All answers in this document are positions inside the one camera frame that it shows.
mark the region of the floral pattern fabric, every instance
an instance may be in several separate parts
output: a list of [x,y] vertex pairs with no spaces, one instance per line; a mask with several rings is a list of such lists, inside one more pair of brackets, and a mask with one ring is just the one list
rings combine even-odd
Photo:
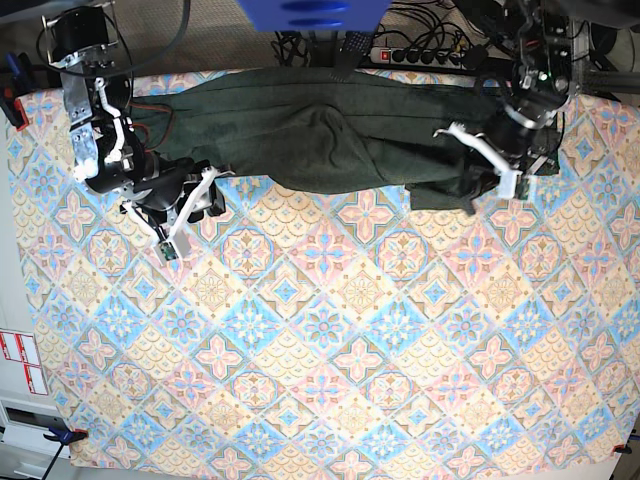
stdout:
[[[178,93],[230,72],[149,77]],[[405,83],[457,77],[370,71]],[[567,106],[531,203],[226,179],[161,265],[71,176],[60,91],[6,125],[16,241],[77,466],[225,479],[470,479],[610,458],[640,412],[640,112]]]

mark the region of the green cloth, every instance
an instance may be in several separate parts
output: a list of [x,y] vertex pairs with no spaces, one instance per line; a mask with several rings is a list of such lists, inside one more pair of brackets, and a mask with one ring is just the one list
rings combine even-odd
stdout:
[[[291,190],[338,194],[405,185],[414,209],[465,208],[460,179],[465,149],[433,137],[452,121],[480,127],[498,105],[493,95],[448,85],[413,86],[329,69],[274,68],[229,74],[176,95],[137,98],[175,111],[156,151],[192,157],[238,176],[268,175]],[[134,109],[150,128],[149,145],[168,115]]]

